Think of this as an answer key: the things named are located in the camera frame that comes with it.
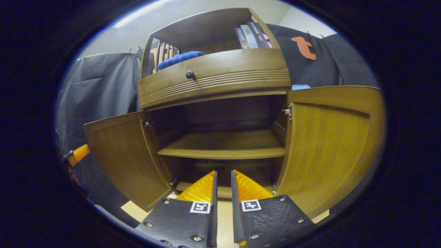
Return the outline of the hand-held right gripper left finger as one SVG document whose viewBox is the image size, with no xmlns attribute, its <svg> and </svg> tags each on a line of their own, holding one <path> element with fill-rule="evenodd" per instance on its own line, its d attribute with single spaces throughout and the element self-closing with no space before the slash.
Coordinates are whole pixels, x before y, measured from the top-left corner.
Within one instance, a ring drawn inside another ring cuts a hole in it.
<svg viewBox="0 0 441 248">
<path fill-rule="evenodd" d="M 209 172 L 175 199 L 160 199 L 136 230 L 169 247 L 217 247 L 217 172 Z"/>
</svg>

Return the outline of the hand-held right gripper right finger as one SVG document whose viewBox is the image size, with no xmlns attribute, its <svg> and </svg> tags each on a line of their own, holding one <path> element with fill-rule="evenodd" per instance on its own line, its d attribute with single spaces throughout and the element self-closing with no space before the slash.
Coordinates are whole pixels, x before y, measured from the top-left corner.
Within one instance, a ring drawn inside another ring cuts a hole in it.
<svg viewBox="0 0 441 248">
<path fill-rule="evenodd" d="M 285 247 L 312 233 L 315 224 L 287 195 L 273 196 L 232 170 L 234 242 L 241 247 Z"/>
</svg>

